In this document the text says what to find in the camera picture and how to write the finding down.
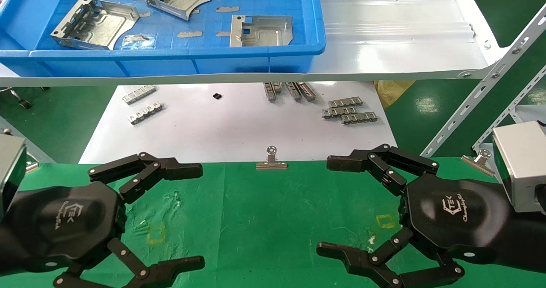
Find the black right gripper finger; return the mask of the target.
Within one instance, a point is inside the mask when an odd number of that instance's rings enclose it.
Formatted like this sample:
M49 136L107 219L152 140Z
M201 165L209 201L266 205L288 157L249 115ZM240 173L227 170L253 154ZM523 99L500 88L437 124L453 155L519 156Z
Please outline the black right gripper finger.
M330 171L369 172L391 194L400 196L404 194L407 180L395 168L420 177L436 175L439 164L398 147L383 144L372 150L355 149L349 156L328 156L326 167Z
M413 230L403 228L372 253L356 247L319 242L317 254L340 260L347 273L367 277L380 288L437 288L451 285L465 275L462 266L446 252L433 253L438 267L403 274L393 272L387 263L414 238Z

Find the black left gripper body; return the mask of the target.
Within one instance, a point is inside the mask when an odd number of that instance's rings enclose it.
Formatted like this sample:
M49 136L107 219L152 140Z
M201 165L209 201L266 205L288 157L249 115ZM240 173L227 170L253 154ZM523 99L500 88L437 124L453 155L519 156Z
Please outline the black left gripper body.
M126 220L119 194L99 181L20 191L12 202L12 269L93 268L111 254L107 244L121 237Z

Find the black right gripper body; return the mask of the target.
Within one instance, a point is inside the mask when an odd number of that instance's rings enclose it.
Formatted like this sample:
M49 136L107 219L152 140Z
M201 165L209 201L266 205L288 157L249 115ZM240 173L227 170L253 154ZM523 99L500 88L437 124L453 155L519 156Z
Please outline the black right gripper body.
M423 175L407 185L404 212L404 224L414 233L411 245L427 258L440 254L492 264L511 204L497 183Z

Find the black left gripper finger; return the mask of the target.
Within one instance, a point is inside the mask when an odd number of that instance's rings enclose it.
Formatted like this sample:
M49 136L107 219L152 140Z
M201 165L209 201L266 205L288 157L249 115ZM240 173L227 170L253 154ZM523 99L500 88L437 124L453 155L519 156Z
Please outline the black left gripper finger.
M199 163L181 164L174 157L156 158L141 152L93 167L88 175L90 181L104 184L131 177L119 188L119 195L124 203L134 203L161 180L202 177L203 166Z
M109 241L107 248L134 274L125 288L169 288L180 273L196 271L205 267L203 256L170 259L146 266L119 238ZM53 286L55 288L108 287L82 279L83 270L83 265L71 265L66 272L54 280Z

